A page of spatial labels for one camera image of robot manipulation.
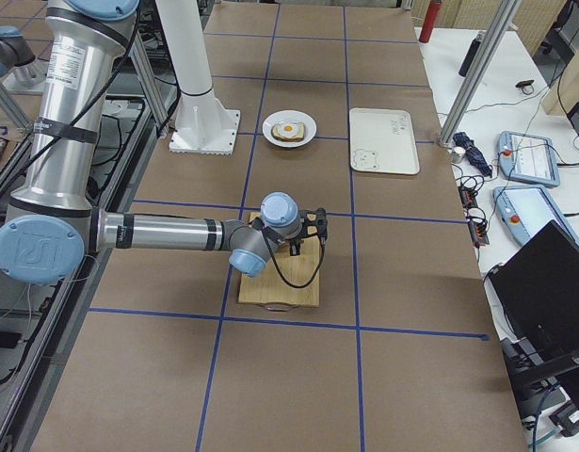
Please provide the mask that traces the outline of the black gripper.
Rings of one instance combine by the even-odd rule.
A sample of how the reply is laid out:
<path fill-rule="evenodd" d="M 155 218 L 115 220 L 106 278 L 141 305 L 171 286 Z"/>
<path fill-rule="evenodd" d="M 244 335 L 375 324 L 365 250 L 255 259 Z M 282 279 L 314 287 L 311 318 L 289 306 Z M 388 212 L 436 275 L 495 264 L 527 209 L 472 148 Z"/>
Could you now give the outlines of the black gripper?
<path fill-rule="evenodd" d="M 290 248 L 290 255 L 296 256 L 301 254 L 302 243 L 307 240 L 309 236 L 307 234 L 300 233 L 294 237 L 286 240 L 287 246 Z"/>

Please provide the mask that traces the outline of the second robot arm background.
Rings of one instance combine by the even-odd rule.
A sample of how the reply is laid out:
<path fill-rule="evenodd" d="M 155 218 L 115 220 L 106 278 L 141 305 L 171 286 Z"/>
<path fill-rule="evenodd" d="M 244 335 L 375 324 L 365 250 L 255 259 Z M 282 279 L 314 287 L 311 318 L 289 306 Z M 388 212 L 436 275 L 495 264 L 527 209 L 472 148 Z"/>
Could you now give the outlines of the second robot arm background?
<path fill-rule="evenodd" d="M 0 82 L 9 92 L 42 95 L 47 69 L 18 28 L 0 26 Z"/>

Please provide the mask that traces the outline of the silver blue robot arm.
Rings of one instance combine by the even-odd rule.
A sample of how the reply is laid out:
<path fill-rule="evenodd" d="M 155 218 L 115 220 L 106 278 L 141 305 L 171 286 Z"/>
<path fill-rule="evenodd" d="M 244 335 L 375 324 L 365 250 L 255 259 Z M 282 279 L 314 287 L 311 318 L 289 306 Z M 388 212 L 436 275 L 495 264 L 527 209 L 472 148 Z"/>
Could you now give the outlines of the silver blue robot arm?
<path fill-rule="evenodd" d="M 53 283 L 91 252 L 225 250 L 255 277 L 276 249 L 303 238 L 307 215 L 287 194 L 267 195 L 260 216 L 240 220 L 110 213 L 90 204 L 88 176 L 104 96 L 138 33 L 136 1 L 52 1 L 54 43 L 24 183 L 0 228 L 0 269 L 22 283 Z"/>

